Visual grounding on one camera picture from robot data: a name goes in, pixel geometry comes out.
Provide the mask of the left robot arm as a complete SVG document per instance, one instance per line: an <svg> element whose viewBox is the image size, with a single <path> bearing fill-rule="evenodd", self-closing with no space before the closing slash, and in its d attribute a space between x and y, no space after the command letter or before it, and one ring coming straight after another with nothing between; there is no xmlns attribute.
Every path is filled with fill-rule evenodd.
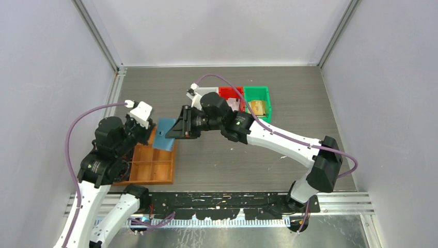
<svg viewBox="0 0 438 248"><path fill-rule="evenodd" d="M129 116L125 122L115 116L99 122L93 149L82 160L77 175L80 192L55 247L107 247L132 214L149 210L149 190L130 184L113 209L95 224L112 184L128 167L126 155L138 143L147 145L154 127L150 118L141 125Z"/></svg>

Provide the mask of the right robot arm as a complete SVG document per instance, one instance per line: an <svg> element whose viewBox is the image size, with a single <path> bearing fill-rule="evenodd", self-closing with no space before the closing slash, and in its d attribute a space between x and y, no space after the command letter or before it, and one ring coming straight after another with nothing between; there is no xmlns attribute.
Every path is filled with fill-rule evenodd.
<svg viewBox="0 0 438 248"><path fill-rule="evenodd" d="M203 131L219 130L232 142L255 145L281 153L308 168L295 181L287 196L287 207L300 212L316 193L331 193L342 166L337 153L337 141L326 136L323 140L299 136L276 128L252 114L234 111L224 98L215 92L196 95L192 105L182 106L176 123L166 138L196 139Z"/></svg>

